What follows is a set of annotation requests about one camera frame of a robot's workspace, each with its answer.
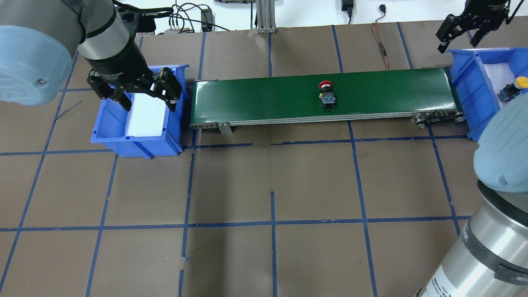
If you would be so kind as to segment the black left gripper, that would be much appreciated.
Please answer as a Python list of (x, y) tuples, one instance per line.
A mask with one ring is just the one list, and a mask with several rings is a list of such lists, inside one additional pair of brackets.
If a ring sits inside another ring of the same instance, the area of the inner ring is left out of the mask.
[(146, 94), (165, 102), (175, 112), (183, 86), (168, 66), (153, 71), (146, 64), (134, 40), (128, 40), (118, 53), (104, 59), (86, 58), (91, 66), (87, 83), (100, 99), (111, 99), (130, 112), (128, 93)]

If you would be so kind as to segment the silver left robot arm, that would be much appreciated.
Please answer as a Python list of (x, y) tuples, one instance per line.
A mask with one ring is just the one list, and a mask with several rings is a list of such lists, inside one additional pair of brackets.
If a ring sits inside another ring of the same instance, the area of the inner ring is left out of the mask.
[(147, 94), (174, 112), (183, 84), (168, 67), (149, 69), (134, 42), (144, 19), (172, 13), (171, 7), (137, 8), (117, 0), (2, 0), (0, 99), (49, 103), (79, 53), (91, 66), (87, 83), (100, 99), (130, 111), (127, 94)]

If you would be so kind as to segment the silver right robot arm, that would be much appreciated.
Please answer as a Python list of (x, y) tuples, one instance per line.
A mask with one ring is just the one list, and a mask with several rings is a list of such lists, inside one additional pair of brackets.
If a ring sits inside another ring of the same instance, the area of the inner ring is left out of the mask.
[(479, 49), (488, 33), (509, 24), (509, 0), (467, 0), (447, 15), (438, 51), (473, 31), (471, 49), (452, 51), (450, 73), (477, 141), (473, 167), (483, 201), (417, 297), (517, 297), (527, 288), (526, 48)]

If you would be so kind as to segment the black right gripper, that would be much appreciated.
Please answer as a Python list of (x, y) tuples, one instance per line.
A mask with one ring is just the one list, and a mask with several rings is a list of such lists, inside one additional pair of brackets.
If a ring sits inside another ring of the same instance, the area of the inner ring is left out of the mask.
[(448, 44), (467, 31), (476, 30), (470, 40), (477, 47), (481, 40), (492, 31), (496, 31), (504, 22), (508, 22), (509, 0), (466, 0), (460, 15), (449, 14), (436, 32), (439, 40), (438, 51), (445, 53)]

